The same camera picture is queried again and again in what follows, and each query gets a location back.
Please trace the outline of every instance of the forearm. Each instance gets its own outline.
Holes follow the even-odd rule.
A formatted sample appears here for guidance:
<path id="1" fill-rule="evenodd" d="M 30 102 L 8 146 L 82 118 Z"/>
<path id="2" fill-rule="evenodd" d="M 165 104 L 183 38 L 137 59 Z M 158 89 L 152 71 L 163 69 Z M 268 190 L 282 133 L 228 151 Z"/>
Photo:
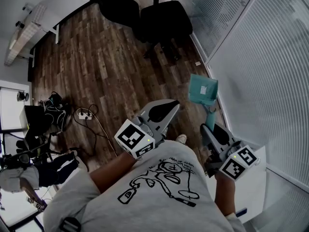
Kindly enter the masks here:
<path id="1" fill-rule="evenodd" d="M 127 152 L 124 152 L 106 165 L 91 172 L 90 177 L 99 191 L 103 193 L 128 173 L 136 161 Z"/>
<path id="2" fill-rule="evenodd" d="M 22 190 L 24 190 L 31 199 L 33 199 L 36 202 L 40 200 L 39 196 L 37 195 L 31 184 L 26 179 L 24 178 L 20 179 L 20 186 Z"/>
<path id="3" fill-rule="evenodd" d="M 235 213 L 235 183 L 232 180 L 218 180 L 215 203 L 224 216 Z"/>

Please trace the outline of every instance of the white marker cube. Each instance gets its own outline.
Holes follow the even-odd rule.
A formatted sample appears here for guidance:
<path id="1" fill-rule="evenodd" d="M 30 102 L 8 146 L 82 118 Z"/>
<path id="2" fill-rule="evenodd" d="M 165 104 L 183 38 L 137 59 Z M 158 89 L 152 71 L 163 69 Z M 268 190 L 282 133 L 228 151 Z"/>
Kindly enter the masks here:
<path id="1" fill-rule="evenodd" d="M 121 126 L 114 138 L 135 159 L 140 158 L 155 148 L 155 139 L 128 119 Z"/>
<path id="2" fill-rule="evenodd" d="M 246 145 L 231 154 L 221 166 L 220 171 L 236 181 L 243 176 L 249 168 L 254 166 L 257 161 L 258 158 L 255 156 L 254 152 Z"/>

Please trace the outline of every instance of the line drawing on shirt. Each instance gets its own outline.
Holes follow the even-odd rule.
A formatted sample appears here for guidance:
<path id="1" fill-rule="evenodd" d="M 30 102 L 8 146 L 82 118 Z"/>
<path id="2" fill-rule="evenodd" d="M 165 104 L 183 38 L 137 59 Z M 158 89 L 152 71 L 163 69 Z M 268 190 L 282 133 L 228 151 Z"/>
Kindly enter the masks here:
<path id="1" fill-rule="evenodd" d="M 165 181 L 170 181 L 175 185 L 179 185 L 181 183 L 181 179 L 177 176 L 180 173 L 188 173 L 188 190 L 179 190 L 178 193 L 185 197 L 176 197 L 174 194 L 171 193 L 170 189 L 166 185 Z M 140 176 L 136 177 L 135 179 L 131 180 L 129 185 L 130 189 L 126 190 L 123 194 L 118 197 L 119 202 L 122 204 L 128 204 L 132 198 L 137 193 L 137 190 L 140 188 L 141 185 L 146 183 L 150 188 L 153 188 L 156 183 L 158 183 L 162 190 L 168 195 L 169 198 L 177 200 L 181 203 L 184 203 L 190 207 L 195 207 L 196 203 L 192 202 L 191 199 L 199 199 L 199 195 L 195 192 L 190 190 L 190 176 L 193 173 L 190 169 L 183 170 L 182 167 L 173 162 L 169 161 L 162 161 L 157 165 L 157 169 L 155 170 L 148 170 L 145 174 L 141 174 Z"/>

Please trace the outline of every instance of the white t-shirt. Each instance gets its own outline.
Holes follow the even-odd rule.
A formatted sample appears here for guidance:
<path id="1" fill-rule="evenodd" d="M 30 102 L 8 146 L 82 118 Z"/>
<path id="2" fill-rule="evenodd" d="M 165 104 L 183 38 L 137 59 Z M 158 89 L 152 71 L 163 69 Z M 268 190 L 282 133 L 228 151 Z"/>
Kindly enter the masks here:
<path id="1" fill-rule="evenodd" d="M 20 178 L 25 178 L 33 189 L 39 189 L 39 171 L 35 166 L 22 168 L 4 169 L 0 173 L 0 188 L 8 192 L 21 192 Z"/>
<path id="2" fill-rule="evenodd" d="M 48 204 L 44 229 L 59 232 L 74 217 L 82 232 L 245 232 L 235 215 L 220 212 L 206 178 L 193 150 L 166 140 L 103 194 L 88 173 L 77 173 Z"/>

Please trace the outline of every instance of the wooden floor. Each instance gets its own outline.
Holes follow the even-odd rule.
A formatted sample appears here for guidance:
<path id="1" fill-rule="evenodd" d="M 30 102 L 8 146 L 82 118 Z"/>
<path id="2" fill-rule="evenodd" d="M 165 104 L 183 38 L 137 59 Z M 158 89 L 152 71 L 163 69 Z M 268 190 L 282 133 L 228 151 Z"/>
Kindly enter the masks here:
<path id="1" fill-rule="evenodd" d="M 135 0 L 147 7 L 153 0 Z M 56 91 L 70 104 L 88 108 L 99 107 L 98 118 L 111 138 L 127 118 L 132 118 L 146 103 L 170 98 L 180 101 L 181 108 L 168 131 L 168 139 L 185 133 L 187 145 L 201 162 L 199 126 L 205 121 L 202 107 L 188 100 L 190 74 L 207 75 L 190 37 L 173 41 L 182 58 L 177 62 L 165 56 L 158 45 L 149 59 L 144 59 L 146 44 L 134 38 L 128 27 L 105 19 L 97 4 L 83 9 L 60 26 L 60 43 L 50 35 L 36 48 L 32 75 L 35 104 Z M 96 121 L 89 121 L 96 133 L 103 134 Z M 58 150 L 82 147 L 90 170 L 113 159 L 115 154 L 104 138 L 98 137 L 92 152 L 94 135 L 74 121 L 57 137 Z M 117 153 L 120 147 L 113 139 Z"/>

